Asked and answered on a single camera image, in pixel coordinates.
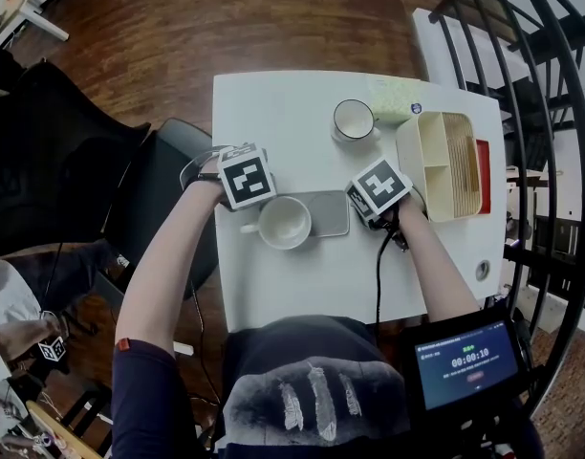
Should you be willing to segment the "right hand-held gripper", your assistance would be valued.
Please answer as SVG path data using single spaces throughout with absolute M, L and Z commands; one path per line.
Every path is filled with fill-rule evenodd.
M 362 225 L 380 230 L 379 218 L 412 189 L 408 176 L 387 158 L 380 157 L 359 172 L 346 186 L 345 194 Z

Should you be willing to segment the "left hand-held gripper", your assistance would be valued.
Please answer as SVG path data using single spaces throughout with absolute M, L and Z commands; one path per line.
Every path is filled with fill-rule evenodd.
M 277 195 L 266 150 L 255 142 L 217 146 L 217 169 L 227 199 L 223 205 L 238 211 L 267 202 Z

